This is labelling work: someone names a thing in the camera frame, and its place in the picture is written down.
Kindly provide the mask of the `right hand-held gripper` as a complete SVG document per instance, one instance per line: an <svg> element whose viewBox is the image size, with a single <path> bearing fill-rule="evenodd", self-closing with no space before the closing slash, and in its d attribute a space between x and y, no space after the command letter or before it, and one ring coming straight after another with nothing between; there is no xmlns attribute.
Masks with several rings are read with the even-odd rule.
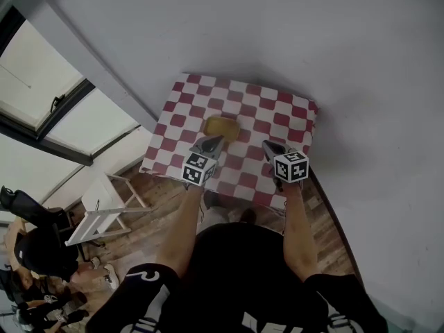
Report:
<svg viewBox="0 0 444 333"><path fill-rule="evenodd" d="M284 183L301 185L309 176L309 159L300 151L288 153L288 146L282 142L264 140L262 148L267 162L274 169L277 189L283 191Z"/></svg>

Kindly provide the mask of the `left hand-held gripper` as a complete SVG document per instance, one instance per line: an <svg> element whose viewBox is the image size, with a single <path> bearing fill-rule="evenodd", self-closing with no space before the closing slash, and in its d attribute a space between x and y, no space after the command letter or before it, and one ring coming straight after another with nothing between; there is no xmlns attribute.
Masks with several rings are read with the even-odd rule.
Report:
<svg viewBox="0 0 444 333"><path fill-rule="evenodd" d="M197 139L182 164L182 179L189 184L203 186L214 175L218 162L213 159L219 159L224 144L223 135ZM199 153L208 153L210 158Z"/></svg>

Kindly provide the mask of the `yellow plastic tray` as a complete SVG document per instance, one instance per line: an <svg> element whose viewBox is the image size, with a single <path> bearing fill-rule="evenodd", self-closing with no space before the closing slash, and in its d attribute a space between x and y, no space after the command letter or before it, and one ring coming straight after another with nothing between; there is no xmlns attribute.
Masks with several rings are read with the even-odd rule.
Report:
<svg viewBox="0 0 444 333"><path fill-rule="evenodd" d="M234 120L222 116L210 116L203 128L206 136L224 136L228 143L235 142L239 136L240 125Z"/></svg>

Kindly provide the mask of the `person's right forearm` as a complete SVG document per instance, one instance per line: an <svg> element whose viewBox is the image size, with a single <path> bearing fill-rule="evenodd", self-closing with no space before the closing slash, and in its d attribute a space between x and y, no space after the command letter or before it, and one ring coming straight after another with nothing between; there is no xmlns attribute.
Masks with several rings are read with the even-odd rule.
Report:
<svg viewBox="0 0 444 333"><path fill-rule="evenodd" d="M296 183L284 183L285 209L283 253L286 265L305 281L319 274L318 251L305 212L302 192Z"/></svg>

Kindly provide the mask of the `person's left forearm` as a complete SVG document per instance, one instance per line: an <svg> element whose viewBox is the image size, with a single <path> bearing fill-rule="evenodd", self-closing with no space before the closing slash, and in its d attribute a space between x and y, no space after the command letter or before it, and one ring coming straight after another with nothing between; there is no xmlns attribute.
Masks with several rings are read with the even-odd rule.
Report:
<svg viewBox="0 0 444 333"><path fill-rule="evenodd" d="M186 273L194 250L202 194L202 187L188 186L157 253L156 262L173 269L180 278Z"/></svg>

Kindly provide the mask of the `red white checkered table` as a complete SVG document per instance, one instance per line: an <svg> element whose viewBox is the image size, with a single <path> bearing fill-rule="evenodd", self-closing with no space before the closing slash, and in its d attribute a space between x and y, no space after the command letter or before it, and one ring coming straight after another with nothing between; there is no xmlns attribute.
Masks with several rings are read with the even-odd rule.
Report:
<svg viewBox="0 0 444 333"><path fill-rule="evenodd" d="M284 209L262 142L270 139L308 152L318 107L312 100L267 87L211 76L182 74L163 102L140 172L179 180L182 163L204 135L211 116L234 119L238 138L227 145L206 189Z"/></svg>

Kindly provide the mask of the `person's grey trousers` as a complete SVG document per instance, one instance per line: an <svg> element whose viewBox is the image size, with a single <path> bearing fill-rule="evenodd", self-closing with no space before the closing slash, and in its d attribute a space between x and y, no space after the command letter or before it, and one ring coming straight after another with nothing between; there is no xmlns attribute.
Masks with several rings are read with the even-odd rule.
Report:
<svg viewBox="0 0 444 333"><path fill-rule="evenodd" d="M200 229L205 230L213 225L229 223L228 214L228 209L221 206L212 206L205 211Z"/></svg>

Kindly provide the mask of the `black baseboard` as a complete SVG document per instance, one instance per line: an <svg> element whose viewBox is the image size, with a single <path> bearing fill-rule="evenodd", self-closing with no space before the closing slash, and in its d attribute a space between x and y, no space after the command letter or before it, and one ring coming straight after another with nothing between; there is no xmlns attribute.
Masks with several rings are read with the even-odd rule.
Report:
<svg viewBox="0 0 444 333"><path fill-rule="evenodd" d="M328 210L328 212L330 214L330 217L332 218L332 220L334 222L334 225L335 225L335 227L336 227L336 229L338 231L338 234L339 234L339 236L340 236L340 238L341 238L341 240L343 242L343 245L345 247L345 251L348 254L349 260L350 260L350 262L352 264L352 267L354 269L354 272L355 272L355 275L357 276L358 281L360 282L362 287L365 287L364 281L362 279L362 276L361 276L361 273L360 273L360 270L359 270L359 267L357 265L357 261L355 259L355 256L354 256L353 252L352 252L352 249L351 249L350 244L348 242L348 239L347 239L347 237L345 235L345 232L343 231L341 223L340 223L340 221L339 221L339 219L338 219L338 217L336 215L336 212L334 211L334 208L332 207L331 202L329 201L325 191L323 190L323 188L322 188L318 178L316 177L316 174L312 170L311 166L309 167L309 178L313 182L317 192L319 193L322 201L324 202L324 204L325 204L325 206L326 206L326 208L327 208L327 210Z"/></svg>

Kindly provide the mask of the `white wooden chair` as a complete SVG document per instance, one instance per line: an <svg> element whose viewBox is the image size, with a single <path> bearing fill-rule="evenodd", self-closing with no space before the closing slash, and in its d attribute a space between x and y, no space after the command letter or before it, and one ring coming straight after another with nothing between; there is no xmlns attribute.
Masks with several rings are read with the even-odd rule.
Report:
<svg viewBox="0 0 444 333"><path fill-rule="evenodd" d="M112 184L122 182L129 188L131 196L123 200ZM127 234L131 229L120 218L122 214L147 213L142 197L125 177L103 173L96 178L81 198L85 208L84 217L73 234L66 240L66 246L74 246L97 239Z"/></svg>

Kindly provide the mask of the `person's black printed shirt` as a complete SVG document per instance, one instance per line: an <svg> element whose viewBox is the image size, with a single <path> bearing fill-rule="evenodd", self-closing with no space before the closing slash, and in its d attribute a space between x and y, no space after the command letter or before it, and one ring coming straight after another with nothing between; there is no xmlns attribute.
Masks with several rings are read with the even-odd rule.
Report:
<svg viewBox="0 0 444 333"><path fill-rule="evenodd" d="M358 279L301 280L282 235L226 223L198 234L187 272L132 267L85 333L388 333Z"/></svg>

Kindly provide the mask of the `black framed window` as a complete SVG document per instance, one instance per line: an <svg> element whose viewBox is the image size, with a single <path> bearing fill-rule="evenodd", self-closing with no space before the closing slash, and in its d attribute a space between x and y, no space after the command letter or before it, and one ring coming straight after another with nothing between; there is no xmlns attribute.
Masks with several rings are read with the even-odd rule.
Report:
<svg viewBox="0 0 444 333"><path fill-rule="evenodd" d="M69 207L97 175L138 163L150 138L16 8L0 15L0 187Z"/></svg>

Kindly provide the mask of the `black office chair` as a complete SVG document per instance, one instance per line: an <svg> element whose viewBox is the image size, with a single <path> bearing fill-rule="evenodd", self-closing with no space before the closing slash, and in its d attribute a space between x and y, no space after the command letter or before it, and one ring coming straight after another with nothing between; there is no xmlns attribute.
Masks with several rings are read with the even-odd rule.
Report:
<svg viewBox="0 0 444 333"><path fill-rule="evenodd" d="M70 216L60 207L46 208L22 190L0 189L0 204L3 209L33 224L37 228L54 229L63 240L74 232Z"/></svg>

